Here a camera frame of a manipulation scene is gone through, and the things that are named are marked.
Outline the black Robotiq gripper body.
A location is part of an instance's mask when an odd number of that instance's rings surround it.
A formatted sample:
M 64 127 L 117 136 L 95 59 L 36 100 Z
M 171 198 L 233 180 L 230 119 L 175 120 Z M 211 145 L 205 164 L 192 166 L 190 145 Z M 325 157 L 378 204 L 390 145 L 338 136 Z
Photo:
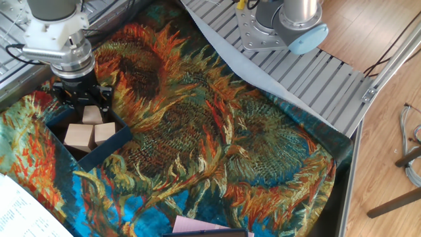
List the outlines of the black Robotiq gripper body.
M 66 84 L 71 90 L 77 93 L 79 105 L 96 105 L 100 107 L 99 83 L 94 71 L 79 78 L 60 78 L 63 84 Z

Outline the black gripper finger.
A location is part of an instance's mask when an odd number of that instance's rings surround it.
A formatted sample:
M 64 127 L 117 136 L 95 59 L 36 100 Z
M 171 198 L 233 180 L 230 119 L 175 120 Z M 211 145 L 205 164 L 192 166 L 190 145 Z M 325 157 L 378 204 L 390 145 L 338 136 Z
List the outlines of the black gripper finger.
M 75 107 L 78 104 L 77 93 L 62 82 L 53 83 L 53 93 L 60 103 Z
M 100 111 L 105 114 L 111 110 L 112 107 L 112 87 L 99 86 L 100 93 Z

